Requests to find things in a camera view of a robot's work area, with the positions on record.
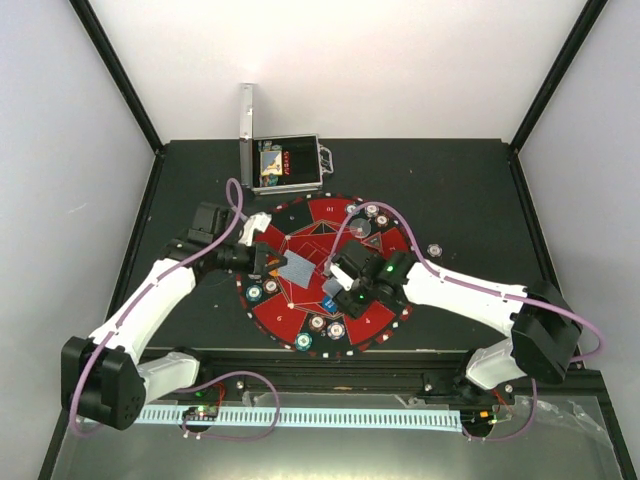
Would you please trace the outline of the clear round dealer puck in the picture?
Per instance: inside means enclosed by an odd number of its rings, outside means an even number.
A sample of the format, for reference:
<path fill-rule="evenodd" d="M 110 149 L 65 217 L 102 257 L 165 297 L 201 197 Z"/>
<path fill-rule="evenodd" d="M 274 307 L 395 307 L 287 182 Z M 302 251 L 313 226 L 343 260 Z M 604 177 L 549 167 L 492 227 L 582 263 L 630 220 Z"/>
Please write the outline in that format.
<path fill-rule="evenodd" d="M 371 234 L 372 225 L 368 218 L 353 218 L 348 225 L 348 231 L 357 239 L 366 239 Z"/>

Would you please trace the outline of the grey card deck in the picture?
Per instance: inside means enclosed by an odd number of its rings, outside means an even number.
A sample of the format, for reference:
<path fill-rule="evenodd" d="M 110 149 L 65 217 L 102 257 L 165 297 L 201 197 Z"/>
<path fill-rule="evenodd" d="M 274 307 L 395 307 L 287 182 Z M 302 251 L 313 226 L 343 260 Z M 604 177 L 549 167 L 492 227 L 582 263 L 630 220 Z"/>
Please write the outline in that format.
<path fill-rule="evenodd" d="M 335 278 L 327 279 L 322 285 L 323 292 L 329 296 L 334 297 L 342 290 L 342 285 Z"/>

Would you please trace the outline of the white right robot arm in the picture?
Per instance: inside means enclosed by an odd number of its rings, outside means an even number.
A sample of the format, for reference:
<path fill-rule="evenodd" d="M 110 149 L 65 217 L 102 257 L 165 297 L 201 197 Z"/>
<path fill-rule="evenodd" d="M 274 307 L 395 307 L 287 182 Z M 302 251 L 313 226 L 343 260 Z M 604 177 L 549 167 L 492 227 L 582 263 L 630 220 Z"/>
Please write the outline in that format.
<path fill-rule="evenodd" d="M 494 345 L 470 351 L 445 388 L 445 395 L 465 403 L 524 377 L 562 383 L 582 333 L 560 291 L 546 281 L 531 287 L 491 283 L 421 262 L 409 252 L 384 258 L 355 240 L 329 256 L 324 274 L 337 287 L 332 298 L 338 310 L 353 319 L 374 302 L 399 309 L 422 305 L 500 333 Z"/>

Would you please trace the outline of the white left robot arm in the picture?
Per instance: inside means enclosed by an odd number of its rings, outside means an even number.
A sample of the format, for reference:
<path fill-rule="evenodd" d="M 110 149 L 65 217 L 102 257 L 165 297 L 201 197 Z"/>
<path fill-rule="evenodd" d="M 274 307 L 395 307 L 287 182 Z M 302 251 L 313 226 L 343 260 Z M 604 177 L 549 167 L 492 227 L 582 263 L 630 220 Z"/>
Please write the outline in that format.
<path fill-rule="evenodd" d="M 286 264 L 264 242 L 272 217 L 242 220 L 229 208 L 203 203 L 192 226 L 172 239 L 131 297 L 88 337 L 71 337 L 61 351 L 61 403 L 72 428 L 80 417 L 117 430 L 130 427 L 143 407 L 174 392 L 193 399 L 214 388 L 213 372 L 198 352 L 180 348 L 145 362 L 143 353 L 171 311 L 211 272 L 263 277 Z"/>

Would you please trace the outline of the blue white chips seat one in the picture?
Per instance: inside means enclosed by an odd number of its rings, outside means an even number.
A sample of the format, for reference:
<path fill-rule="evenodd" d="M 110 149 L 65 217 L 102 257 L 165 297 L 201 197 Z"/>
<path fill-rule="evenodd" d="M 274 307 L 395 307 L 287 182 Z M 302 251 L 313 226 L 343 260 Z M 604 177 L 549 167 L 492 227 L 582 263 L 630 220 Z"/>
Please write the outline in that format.
<path fill-rule="evenodd" d="M 374 203 L 369 203 L 363 208 L 363 212 L 368 218 L 375 218 L 379 215 L 379 207 Z"/>

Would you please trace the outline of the purple white chip stack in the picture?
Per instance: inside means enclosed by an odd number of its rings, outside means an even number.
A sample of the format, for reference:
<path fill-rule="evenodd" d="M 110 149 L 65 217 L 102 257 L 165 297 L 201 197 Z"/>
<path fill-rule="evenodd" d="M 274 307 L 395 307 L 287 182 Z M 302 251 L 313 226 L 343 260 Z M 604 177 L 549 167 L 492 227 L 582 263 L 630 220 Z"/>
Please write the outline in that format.
<path fill-rule="evenodd" d="M 433 258 L 439 258 L 443 254 L 443 249 L 439 244 L 430 244 L 427 253 Z"/>

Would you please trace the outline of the blue small blind button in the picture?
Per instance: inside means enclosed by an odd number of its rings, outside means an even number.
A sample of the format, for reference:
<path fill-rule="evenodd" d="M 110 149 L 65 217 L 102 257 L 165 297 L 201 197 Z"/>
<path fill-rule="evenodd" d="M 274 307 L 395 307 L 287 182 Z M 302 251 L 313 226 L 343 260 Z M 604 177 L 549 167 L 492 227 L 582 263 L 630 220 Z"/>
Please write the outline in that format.
<path fill-rule="evenodd" d="M 328 313 L 330 313 L 330 314 L 334 314 L 334 313 L 336 313 L 338 311 L 338 307 L 337 307 L 336 303 L 329 296 L 325 296 L 323 298 L 321 305 L 322 305 L 323 309 L 325 311 L 327 311 Z"/>

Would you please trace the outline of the blue white chip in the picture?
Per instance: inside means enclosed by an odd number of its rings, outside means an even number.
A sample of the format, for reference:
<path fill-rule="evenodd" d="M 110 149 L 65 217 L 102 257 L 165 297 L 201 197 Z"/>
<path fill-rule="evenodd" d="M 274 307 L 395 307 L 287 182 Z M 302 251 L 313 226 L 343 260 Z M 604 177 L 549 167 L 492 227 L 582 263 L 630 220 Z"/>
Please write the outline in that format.
<path fill-rule="evenodd" d="M 345 326 L 340 322 L 332 322 L 326 329 L 326 334 L 331 340 L 339 340 L 346 333 Z"/>

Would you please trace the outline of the black triangular token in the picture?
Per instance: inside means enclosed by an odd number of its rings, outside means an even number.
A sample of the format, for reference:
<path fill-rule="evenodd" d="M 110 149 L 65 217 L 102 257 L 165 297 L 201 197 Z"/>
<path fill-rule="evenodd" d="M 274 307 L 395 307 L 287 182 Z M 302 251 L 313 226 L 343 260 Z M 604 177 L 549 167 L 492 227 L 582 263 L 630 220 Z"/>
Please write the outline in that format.
<path fill-rule="evenodd" d="M 382 243 L 382 235 L 380 232 L 377 232 L 369 237 L 363 239 L 361 243 L 368 248 L 374 249 L 379 253 L 383 252 L 383 243 Z"/>

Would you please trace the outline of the brown chip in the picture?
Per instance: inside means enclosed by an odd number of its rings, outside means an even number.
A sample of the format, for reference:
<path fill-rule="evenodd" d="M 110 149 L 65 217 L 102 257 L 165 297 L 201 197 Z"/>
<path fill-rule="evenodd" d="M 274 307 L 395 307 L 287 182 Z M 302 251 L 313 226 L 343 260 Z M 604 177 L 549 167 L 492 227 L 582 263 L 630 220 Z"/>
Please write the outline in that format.
<path fill-rule="evenodd" d="M 375 222 L 378 227 L 384 228 L 389 224 L 389 218 L 386 215 L 377 215 L 375 217 Z"/>
<path fill-rule="evenodd" d="M 308 321 L 309 329 L 313 332 L 321 332 L 326 328 L 326 319 L 322 316 L 312 316 Z"/>
<path fill-rule="evenodd" d="M 279 291 L 279 284 L 274 279 L 269 279 L 263 284 L 264 291 L 268 294 L 275 294 Z"/>

